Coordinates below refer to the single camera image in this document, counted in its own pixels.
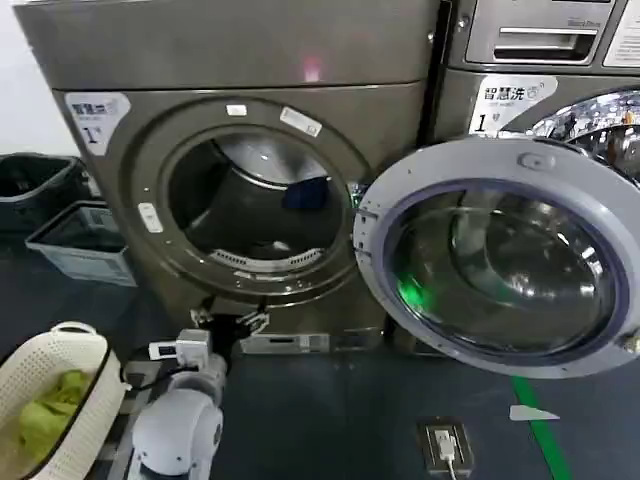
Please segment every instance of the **green light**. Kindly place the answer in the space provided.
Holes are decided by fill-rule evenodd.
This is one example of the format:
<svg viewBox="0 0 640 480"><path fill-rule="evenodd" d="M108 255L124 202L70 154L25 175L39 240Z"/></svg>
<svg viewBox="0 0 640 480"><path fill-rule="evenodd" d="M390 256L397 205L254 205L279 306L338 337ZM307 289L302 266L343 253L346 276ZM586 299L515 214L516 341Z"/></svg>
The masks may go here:
<svg viewBox="0 0 640 480"><path fill-rule="evenodd" d="M433 292L420 285L413 276L399 278L396 286L400 296L409 307L417 312L428 312L434 303Z"/></svg>

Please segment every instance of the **chinese text sticker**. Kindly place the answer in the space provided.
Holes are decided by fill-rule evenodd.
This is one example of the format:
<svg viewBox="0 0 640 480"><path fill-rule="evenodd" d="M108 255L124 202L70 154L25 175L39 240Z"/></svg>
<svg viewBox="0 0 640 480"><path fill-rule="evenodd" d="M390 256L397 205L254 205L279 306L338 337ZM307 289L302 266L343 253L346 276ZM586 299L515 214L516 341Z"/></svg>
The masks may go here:
<svg viewBox="0 0 640 480"><path fill-rule="evenodd" d="M131 109L129 99L122 93L73 92L65 96L84 144L94 155L104 155L120 120Z"/></svg>
<svg viewBox="0 0 640 480"><path fill-rule="evenodd" d="M556 78L548 75L487 75L480 84L469 133L494 136L557 88Z"/></svg>

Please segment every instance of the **open washer door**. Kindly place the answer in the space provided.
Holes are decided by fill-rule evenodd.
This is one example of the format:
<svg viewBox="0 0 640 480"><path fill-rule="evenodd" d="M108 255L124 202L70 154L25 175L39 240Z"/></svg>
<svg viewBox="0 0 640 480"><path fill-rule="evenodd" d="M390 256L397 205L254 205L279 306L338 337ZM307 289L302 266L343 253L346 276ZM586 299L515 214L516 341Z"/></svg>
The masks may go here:
<svg viewBox="0 0 640 480"><path fill-rule="evenodd" d="M580 148L468 138L386 170L358 266L389 314L471 365L563 378L636 357L640 189Z"/></svg>

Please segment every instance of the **green floor line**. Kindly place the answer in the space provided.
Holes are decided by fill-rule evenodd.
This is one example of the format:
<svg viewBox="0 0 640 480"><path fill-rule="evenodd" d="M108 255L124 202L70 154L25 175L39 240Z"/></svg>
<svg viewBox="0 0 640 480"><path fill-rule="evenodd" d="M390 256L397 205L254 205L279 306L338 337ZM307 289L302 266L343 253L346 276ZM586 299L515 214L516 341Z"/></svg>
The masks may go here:
<svg viewBox="0 0 640 480"><path fill-rule="evenodd" d="M512 377L513 389L521 405L540 408L535 393L526 378ZM542 450L544 459L549 466L553 480L571 480L571 472L560 447L553 438L547 420L532 420L529 422L533 435Z"/></svg>

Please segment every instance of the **black trash bin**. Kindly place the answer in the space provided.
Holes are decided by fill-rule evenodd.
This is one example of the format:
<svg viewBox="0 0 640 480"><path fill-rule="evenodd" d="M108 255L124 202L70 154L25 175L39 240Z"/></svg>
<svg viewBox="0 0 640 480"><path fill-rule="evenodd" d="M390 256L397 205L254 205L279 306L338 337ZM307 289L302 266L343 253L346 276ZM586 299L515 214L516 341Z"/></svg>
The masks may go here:
<svg viewBox="0 0 640 480"><path fill-rule="evenodd" d="M81 184L76 158L0 156L0 240L24 240L78 200Z"/></svg>

